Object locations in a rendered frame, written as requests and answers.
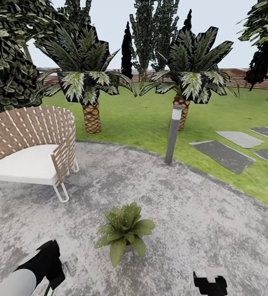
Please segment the insectifuge atomizer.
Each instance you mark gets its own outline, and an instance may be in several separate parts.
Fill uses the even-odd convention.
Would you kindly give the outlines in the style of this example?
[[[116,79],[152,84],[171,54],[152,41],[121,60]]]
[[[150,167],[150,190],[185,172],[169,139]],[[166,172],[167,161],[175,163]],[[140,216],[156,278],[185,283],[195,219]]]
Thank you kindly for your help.
[[[48,288],[47,288],[47,290],[46,290],[44,296],[54,296],[55,291],[56,291],[56,288],[53,290],[53,289],[51,288],[50,283],[49,283],[49,284],[48,284]]]

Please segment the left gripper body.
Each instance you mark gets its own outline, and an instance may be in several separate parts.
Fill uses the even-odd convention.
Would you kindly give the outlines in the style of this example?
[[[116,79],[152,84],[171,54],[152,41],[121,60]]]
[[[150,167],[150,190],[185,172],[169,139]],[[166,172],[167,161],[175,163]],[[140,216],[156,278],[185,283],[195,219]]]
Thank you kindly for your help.
[[[45,277],[49,280],[49,283],[53,290],[65,280],[65,275],[63,273],[60,260],[57,267],[53,271],[46,273]]]

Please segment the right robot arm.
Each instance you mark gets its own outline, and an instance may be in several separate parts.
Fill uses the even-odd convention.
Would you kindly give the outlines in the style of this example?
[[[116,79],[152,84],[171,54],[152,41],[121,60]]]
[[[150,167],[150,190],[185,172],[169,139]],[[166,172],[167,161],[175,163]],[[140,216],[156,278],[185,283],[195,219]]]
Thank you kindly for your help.
[[[205,268],[207,277],[197,277],[193,273],[194,284],[203,296],[227,296],[226,283],[222,276],[227,276],[225,268]]]

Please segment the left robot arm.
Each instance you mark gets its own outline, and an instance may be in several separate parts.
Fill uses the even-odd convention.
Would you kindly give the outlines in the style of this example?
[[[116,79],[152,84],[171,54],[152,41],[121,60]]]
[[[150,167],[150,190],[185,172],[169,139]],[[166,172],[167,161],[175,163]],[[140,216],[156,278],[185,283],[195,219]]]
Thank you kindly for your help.
[[[44,243],[26,256],[18,268],[0,284],[0,296],[31,296],[44,277],[54,290],[65,280],[64,265],[70,276],[74,277],[77,266],[71,254],[59,258],[60,255],[56,240]]]

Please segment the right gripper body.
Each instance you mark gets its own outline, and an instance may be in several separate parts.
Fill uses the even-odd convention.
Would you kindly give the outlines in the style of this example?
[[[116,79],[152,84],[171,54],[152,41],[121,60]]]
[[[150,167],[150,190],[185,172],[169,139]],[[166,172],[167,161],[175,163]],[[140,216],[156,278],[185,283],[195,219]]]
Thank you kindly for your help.
[[[203,296],[210,296],[213,291],[220,291],[227,296],[226,283],[223,277],[215,277],[216,283],[209,283],[206,277],[198,277],[199,291]]]

